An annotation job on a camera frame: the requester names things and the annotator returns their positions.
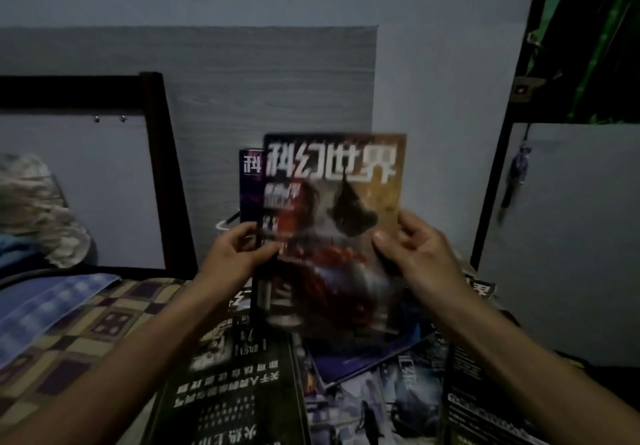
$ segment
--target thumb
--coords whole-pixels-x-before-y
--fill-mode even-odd
[[[374,233],[373,244],[382,255],[396,263],[400,269],[403,268],[404,263],[409,258],[409,250],[384,231],[376,231]]]
[[[280,246],[280,243],[277,241],[270,241],[265,246],[261,246],[257,250],[248,252],[247,255],[251,257],[251,263],[253,266],[258,266],[262,263],[267,263],[269,258],[280,250]]]

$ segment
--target blue cloth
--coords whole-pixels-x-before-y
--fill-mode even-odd
[[[18,263],[39,252],[38,246],[26,238],[0,233],[0,268]]]
[[[108,273],[35,278],[0,291],[0,369],[119,278]]]

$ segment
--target cover illustration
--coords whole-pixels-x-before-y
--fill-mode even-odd
[[[264,137],[262,238],[284,244],[254,279],[269,322],[317,337],[397,332],[402,280],[371,237],[397,231],[404,148],[400,134]]]

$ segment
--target left hand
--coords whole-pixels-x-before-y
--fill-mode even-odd
[[[254,222],[245,222],[219,236],[190,290],[197,291],[199,298],[211,299],[213,305],[229,300],[280,248],[271,241],[255,249],[256,227]]]

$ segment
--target checkered bedsheet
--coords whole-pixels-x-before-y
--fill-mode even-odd
[[[69,312],[0,370],[0,433],[50,403],[123,337],[160,312],[181,280],[118,280]]]

